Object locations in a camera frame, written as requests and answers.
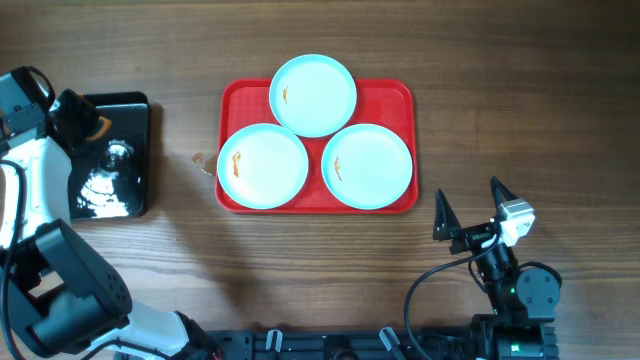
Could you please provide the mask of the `orange and green sponge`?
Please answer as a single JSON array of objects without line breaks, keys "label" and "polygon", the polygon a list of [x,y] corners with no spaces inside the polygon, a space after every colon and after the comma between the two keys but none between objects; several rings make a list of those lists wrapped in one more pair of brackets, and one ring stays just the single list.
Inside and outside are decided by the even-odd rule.
[{"label": "orange and green sponge", "polygon": [[93,142],[103,137],[111,128],[112,121],[104,116],[98,117],[99,128],[85,138],[86,142]]}]

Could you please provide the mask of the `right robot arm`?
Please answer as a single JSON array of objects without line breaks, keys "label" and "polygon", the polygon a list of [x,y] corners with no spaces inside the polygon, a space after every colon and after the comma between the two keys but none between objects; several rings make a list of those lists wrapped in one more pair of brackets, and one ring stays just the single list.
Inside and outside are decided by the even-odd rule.
[{"label": "right robot arm", "polygon": [[491,314],[476,314],[463,330],[467,359],[556,359],[555,309],[562,278],[541,262],[520,263],[513,248],[531,230],[534,208],[497,178],[490,181],[495,215],[464,227],[444,192],[436,192],[433,238],[449,241],[452,254],[469,253],[474,281],[488,296]]}]

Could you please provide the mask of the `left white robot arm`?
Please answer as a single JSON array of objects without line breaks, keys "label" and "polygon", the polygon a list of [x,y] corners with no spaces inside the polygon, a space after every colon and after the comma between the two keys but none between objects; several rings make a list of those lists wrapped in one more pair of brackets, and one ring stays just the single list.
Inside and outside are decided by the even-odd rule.
[{"label": "left white robot arm", "polygon": [[56,93],[20,68],[1,79],[1,328],[7,347],[49,358],[103,349],[141,359],[218,359],[216,342],[180,312],[133,300],[72,228],[136,216],[147,204],[151,110],[140,92]]}]

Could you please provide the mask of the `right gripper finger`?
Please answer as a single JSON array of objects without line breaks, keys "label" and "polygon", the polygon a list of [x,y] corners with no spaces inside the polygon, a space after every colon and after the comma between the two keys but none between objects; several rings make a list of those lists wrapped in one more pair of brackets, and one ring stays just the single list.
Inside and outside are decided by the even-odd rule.
[{"label": "right gripper finger", "polygon": [[461,225],[441,189],[436,192],[435,201],[436,212],[433,226],[433,239],[446,241],[459,237]]},{"label": "right gripper finger", "polygon": [[496,176],[493,176],[490,180],[492,199],[496,208],[496,219],[506,219],[507,206],[512,201],[518,200],[518,197],[513,194]]}]

